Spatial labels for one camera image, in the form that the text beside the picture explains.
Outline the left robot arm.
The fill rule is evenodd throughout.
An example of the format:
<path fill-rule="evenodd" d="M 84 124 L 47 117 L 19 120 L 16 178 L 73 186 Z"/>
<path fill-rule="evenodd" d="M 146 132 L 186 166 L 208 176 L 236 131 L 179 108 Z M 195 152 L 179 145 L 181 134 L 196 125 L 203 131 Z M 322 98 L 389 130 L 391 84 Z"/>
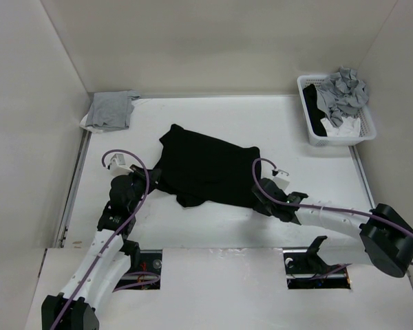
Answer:
<path fill-rule="evenodd" d="M 161 173 L 132 166 L 112 179 L 109 201 L 87 254 L 60 293 L 46 296 L 41 305 L 42 329 L 99 329 L 98 315 L 119 280 L 140 268 L 139 244 L 128 237 Z"/>

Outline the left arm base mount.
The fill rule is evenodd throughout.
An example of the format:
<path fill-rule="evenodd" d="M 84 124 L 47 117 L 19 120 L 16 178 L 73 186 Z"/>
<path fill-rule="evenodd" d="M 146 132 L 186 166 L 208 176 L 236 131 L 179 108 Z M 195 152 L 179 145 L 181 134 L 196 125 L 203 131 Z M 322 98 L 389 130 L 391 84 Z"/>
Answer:
<path fill-rule="evenodd" d="M 142 250 L 138 261 L 121 277 L 116 289 L 157 290 L 160 289 L 162 250 Z"/>

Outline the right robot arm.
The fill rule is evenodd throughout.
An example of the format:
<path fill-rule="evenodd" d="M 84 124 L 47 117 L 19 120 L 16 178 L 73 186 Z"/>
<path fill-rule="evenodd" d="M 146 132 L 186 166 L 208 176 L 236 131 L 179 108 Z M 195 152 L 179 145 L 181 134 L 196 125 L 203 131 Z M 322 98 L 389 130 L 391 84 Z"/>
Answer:
<path fill-rule="evenodd" d="M 341 208 L 310 198 L 302 192 L 286 194 L 272 179 L 252 187 L 256 211 L 284 223 L 337 232 L 339 237 L 317 236 L 300 252 L 284 258 L 290 275 L 323 277 L 352 264 L 373 265 L 395 278 L 405 276 L 413 261 L 413 229 L 389 205 L 380 203 L 368 212 Z"/>

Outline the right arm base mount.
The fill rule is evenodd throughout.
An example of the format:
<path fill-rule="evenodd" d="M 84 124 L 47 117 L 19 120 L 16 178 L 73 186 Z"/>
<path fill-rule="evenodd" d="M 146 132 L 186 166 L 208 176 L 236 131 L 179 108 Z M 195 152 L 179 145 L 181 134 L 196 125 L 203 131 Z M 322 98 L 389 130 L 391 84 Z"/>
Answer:
<path fill-rule="evenodd" d="M 348 264 L 327 265 L 305 249 L 283 250 L 289 289 L 350 289 Z"/>

